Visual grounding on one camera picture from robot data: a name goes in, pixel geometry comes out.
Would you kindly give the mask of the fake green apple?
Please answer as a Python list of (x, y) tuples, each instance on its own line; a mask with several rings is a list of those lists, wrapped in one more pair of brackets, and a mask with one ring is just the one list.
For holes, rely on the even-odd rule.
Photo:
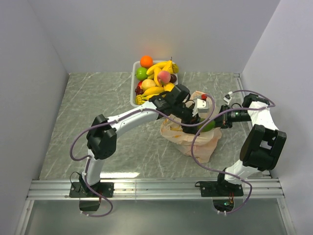
[(145, 67), (139, 67), (135, 72), (135, 76), (139, 81), (147, 79), (148, 78), (147, 69)]

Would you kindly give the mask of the white plastic fruit tray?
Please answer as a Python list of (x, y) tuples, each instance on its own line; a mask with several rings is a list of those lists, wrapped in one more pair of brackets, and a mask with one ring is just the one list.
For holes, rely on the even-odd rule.
[[(159, 63), (159, 62), (161, 62), (161, 61), (153, 61), (154, 64), (157, 64), (157, 63)], [(135, 97), (136, 97), (136, 95), (135, 95), (135, 92), (134, 92), (134, 90), (135, 90), (135, 88), (136, 88), (136, 86), (137, 86), (137, 84), (138, 84), (138, 82), (139, 82), (139, 80), (137, 80), (137, 78), (136, 78), (136, 76), (135, 76), (135, 72), (136, 72), (136, 70), (137, 70), (139, 67), (141, 67), (140, 61), (135, 62), (134, 65), (133, 65), (132, 81), (131, 81), (131, 95), (130, 95), (130, 103), (131, 103), (131, 105), (133, 105), (134, 107), (139, 106), (139, 105), (136, 105), (136, 103), (135, 103)], [(152, 80), (153, 80), (153, 79), (154, 79), (154, 73), (151, 74), (150, 76), (148, 76), (147, 79), (152, 79)]]

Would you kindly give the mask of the fake orange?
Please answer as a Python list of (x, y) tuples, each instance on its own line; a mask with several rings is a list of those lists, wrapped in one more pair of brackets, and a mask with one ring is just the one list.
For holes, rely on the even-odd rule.
[(146, 69), (150, 68), (153, 64), (154, 63), (151, 56), (144, 55), (140, 59), (140, 65)]

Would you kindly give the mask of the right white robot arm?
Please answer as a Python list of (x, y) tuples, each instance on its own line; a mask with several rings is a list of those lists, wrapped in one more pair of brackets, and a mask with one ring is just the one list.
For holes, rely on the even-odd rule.
[(243, 196), (242, 179), (275, 168), (287, 134), (274, 124), (271, 107), (268, 99), (252, 93), (244, 97), (242, 110), (233, 111), (227, 104), (221, 106), (221, 116), (213, 121), (215, 127), (227, 129), (235, 122), (250, 121), (252, 129), (241, 148), (239, 160), (219, 173), (216, 181), (199, 182), (202, 197)]

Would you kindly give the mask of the fake yellow pear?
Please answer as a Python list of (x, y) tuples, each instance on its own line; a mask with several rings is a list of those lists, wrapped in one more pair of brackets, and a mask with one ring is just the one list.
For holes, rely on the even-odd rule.
[(162, 70), (167, 71), (170, 74), (179, 73), (179, 67), (177, 64), (173, 63), (172, 59), (166, 62)]

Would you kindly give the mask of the fake dark plum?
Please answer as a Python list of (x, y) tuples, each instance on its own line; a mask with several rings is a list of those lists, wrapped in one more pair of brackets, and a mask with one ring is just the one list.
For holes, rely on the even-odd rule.
[(170, 82), (175, 84), (177, 81), (177, 76), (175, 74), (171, 74)]

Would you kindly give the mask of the fake yellow mango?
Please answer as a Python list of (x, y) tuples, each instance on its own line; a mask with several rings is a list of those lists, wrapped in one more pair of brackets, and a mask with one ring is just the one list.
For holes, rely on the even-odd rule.
[(165, 92), (170, 92), (174, 87), (175, 87), (175, 85), (173, 83), (170, 83), (170, 82), (163, 85)]

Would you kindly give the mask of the fake pink peach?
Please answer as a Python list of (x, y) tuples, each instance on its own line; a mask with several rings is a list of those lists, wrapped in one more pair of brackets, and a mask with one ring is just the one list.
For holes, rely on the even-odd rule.
[(157, 75), (157, 80), (161, 85), (165, 85), (170, 82), (171, 74), (168, 71), (160, 71)]

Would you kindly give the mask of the fake small banana bunch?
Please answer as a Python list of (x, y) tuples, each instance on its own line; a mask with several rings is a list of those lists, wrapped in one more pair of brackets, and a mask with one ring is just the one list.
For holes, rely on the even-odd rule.
[(135, 103), (136, 105), (141, 105), (144, 102), (148, 101), (152, 96), (158, 95), (162, 92), (164, 92), (163, 87), (151, 87), (147, 89), (143, 94), (138, 94), (135, 97)]

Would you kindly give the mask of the fake dark cherries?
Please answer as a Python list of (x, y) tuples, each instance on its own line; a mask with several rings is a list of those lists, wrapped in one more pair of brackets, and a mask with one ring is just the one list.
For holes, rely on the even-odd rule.
[(144, 93), (144, 90), (143, 90), (143, 88), (142, 88), (142, 82), (143, 82), (143, 81), (139, 81), (139, 82), (138, 82), (138, 84), (137, 84), (137, 86), (136, 86), (136, 88), (135, 88), (135, 90), (134, 90), (135, 95), (141, 95), (141, 94)]

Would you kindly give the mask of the translucent orange plastic bag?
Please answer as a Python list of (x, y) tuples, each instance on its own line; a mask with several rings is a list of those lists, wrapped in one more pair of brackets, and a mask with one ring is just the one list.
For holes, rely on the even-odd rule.
[(208, 132), (201, 132), (195, 143), (192, 144), (194, 135), (184, 133), (180, 125), (168, 119), (161, 124), (160, 133), (183, 155), (191, 156), (191, 153), (194, 153), (195, 158), (200, 163), (209, 162), (218, 141), (222, 137), (220, 128), (214, 128)]

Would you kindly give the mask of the fake green lime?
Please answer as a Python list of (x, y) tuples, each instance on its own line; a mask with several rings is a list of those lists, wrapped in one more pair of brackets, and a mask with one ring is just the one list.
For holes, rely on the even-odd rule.
[[(202, 126), (203, 126), (203, 124), (199, 125), (199, 126), (198, 126), (198, 129), (201, 129)], [(215, 128), (215, 121), (212, 120), (211, 122), (209, 122), (208, 124), (206, 124), (206, 125), (204, 126), (204, 128), (201, 130), (201, 132), (208, 132), (208, 131), (211, 131), (211, 130), (214, 129), (214, 128)]]

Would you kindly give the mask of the fake yellow corn cob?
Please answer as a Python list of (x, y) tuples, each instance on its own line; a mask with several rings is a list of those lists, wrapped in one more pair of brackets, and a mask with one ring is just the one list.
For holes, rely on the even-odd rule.
[(161, 72), (161, 69), (159, 67), (155, 67), (154, 69), (154, 82), (158, 87), (162, 87), (159, 73)]

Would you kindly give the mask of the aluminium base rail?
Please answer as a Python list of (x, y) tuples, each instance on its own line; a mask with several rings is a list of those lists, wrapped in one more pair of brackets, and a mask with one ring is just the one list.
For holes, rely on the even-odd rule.
[[(187, 199), (227, 199), (224, 197), (202, 197), (200, 187), (195, 183), (201, 179), (108, 179), (113, 182), (110, 200), (187, 200)], [(251, 199), (284, 198), (278, 179), (249, 179), (252, 184)], [(27, 200), (73, 200), (70, 197), (69, 180), (39, 180), (31, 183)]]

